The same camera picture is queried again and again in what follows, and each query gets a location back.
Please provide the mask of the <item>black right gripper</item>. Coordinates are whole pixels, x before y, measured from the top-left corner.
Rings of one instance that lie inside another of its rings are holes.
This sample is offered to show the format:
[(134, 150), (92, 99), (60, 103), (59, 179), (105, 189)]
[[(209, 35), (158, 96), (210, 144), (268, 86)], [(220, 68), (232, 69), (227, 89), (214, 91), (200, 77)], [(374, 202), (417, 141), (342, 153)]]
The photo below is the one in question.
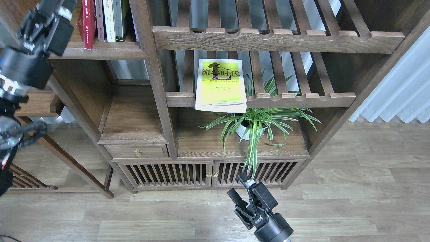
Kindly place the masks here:
[(294, 230), (280, 213), (273, 213), (278, 202), (264, 183), (257, 183), (245, 172), (238, 175), (238, 180), (248, 192), (249, 203), (235, 189), (230, 189), (227, 194), (244, 226), (249, 230), (255, 227), (254, 235), (260, 242), (290, 242)]

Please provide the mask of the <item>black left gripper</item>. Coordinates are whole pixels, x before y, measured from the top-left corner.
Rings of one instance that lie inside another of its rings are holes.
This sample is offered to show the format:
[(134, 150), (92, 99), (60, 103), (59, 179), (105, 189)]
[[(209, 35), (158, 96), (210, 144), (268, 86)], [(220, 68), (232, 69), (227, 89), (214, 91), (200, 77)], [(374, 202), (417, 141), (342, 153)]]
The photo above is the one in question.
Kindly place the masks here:
[(1, 78), (20, 88), (44, 89), (52, 74), (47, 59), (63, 56), (74, 27), (71, 24), (76, 0), (42, 0), (28, 12), (17, 38), (18, 48), (7, 47), (1, 54)]

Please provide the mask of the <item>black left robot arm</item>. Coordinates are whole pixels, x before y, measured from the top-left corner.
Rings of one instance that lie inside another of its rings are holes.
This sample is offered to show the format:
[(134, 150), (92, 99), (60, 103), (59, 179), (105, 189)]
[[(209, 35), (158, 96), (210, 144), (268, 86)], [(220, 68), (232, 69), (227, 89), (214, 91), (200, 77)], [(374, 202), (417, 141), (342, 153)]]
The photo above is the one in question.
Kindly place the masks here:
[(47, 134), (42, 121), (21, 125), (15, 117), (21, 103), (28, 102), (32, 89), (44, 89), (53, 67), (49, 57), (63, 56), (74, 27), (75, 0), (42, 0), (23, 19), (16, 37), (18, 47), (1, 52), (1, 194), (13, 184), (10, 170), (17, 150)]

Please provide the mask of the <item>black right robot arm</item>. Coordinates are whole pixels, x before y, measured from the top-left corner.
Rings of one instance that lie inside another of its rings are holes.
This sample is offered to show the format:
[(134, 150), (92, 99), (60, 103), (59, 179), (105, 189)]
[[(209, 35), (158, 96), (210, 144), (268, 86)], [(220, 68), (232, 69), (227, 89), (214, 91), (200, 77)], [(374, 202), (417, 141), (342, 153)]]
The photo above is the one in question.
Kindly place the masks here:
[(246, 188), (249, 202), (244, 201), (232, 188), (227, 194), (235, 204), (235, 214), (247, 229), (255, 227), (254, 235), (260, 242), (290, 242), (293, 228), (280, 213), (273, 213), (278, 202), (262, 183), (256, 183), (245, 172), (238, 175), (238, 180)]

